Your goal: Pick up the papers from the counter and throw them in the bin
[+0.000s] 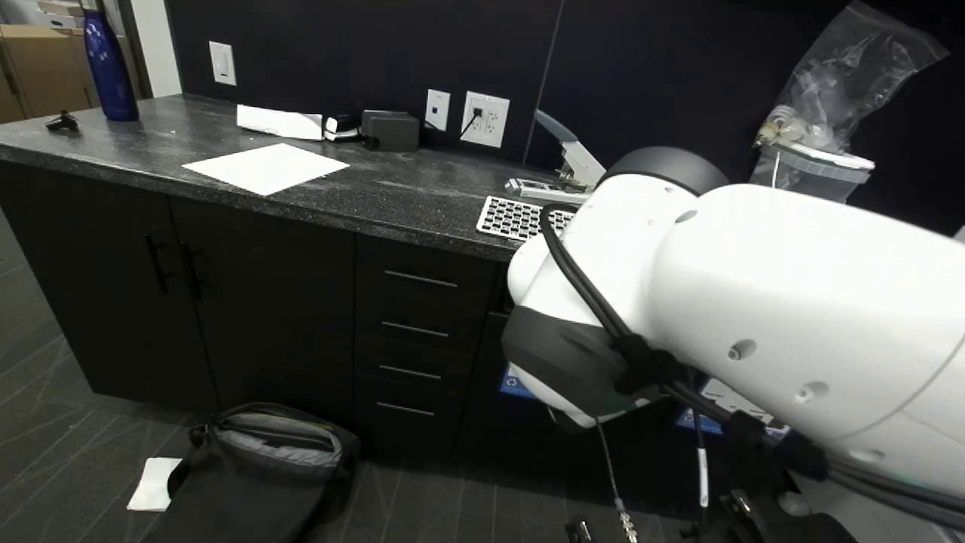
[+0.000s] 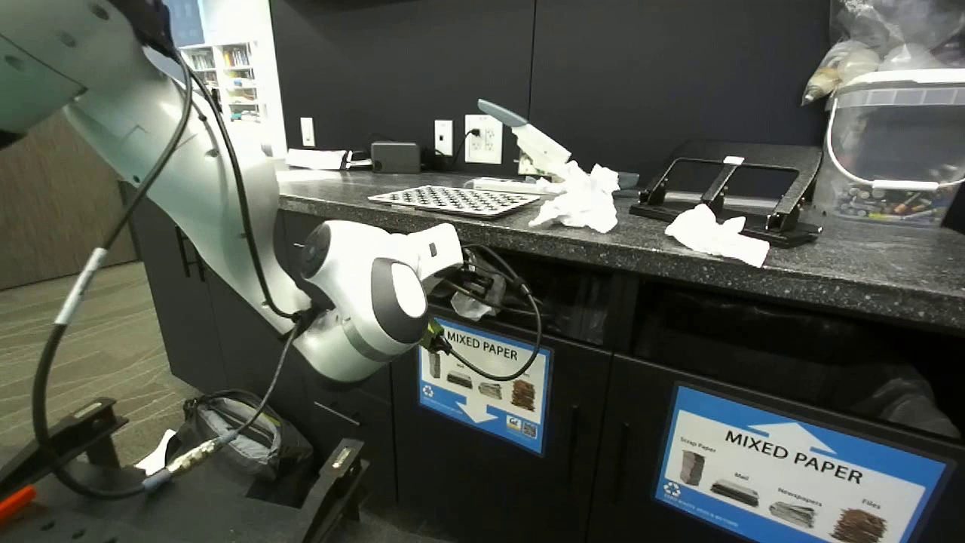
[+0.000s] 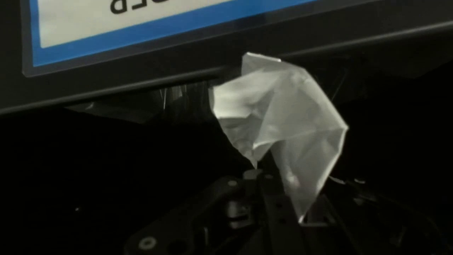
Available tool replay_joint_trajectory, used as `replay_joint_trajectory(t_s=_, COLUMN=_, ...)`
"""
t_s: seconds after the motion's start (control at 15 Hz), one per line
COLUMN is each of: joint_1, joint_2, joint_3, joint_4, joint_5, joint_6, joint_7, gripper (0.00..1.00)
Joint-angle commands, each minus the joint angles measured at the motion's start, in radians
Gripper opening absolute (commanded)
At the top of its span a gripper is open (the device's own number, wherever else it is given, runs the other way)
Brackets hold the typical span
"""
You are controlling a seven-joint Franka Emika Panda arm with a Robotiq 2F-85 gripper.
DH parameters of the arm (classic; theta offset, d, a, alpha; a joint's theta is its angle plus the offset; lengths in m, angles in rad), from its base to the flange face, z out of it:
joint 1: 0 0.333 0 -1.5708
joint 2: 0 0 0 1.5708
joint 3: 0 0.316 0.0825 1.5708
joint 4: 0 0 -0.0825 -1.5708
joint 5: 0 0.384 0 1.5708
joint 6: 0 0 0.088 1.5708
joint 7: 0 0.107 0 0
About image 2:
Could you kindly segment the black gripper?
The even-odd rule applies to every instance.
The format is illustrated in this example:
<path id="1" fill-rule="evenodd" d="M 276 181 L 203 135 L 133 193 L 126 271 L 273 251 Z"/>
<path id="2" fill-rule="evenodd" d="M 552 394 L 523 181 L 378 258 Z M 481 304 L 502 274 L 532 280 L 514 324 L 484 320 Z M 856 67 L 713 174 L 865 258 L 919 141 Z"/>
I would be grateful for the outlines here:
<path id="1" fill-rule="evenodd" d="M 429 280 L 429 298 L 435 304 L 449 308 L 451 291 L 465 291 L 465 296 L 473 296 L 473 298 L 491 304 L 494 308 L 491 316 L 496 316 L 502 308 L 502 298 L 507 298 L 507 277 L 491 268 L 449 268 L 449 271 Z"/>

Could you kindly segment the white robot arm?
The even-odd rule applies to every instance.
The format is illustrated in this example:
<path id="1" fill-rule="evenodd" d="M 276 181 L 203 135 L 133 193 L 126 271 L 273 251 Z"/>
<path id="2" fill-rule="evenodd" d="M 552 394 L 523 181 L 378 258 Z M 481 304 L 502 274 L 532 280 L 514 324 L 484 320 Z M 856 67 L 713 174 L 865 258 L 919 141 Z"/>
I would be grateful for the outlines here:
<path id="1" fill-rule="evenodd" d="M 0 0 L 0 135 L 70 127 L 326 379 L 358 383 L 442 342 L 429 280 L 460 264 L 458 228 L 326 219 L 283 268 L 276 165 L 229 139 L 168 30 L 161 0 Z"/>

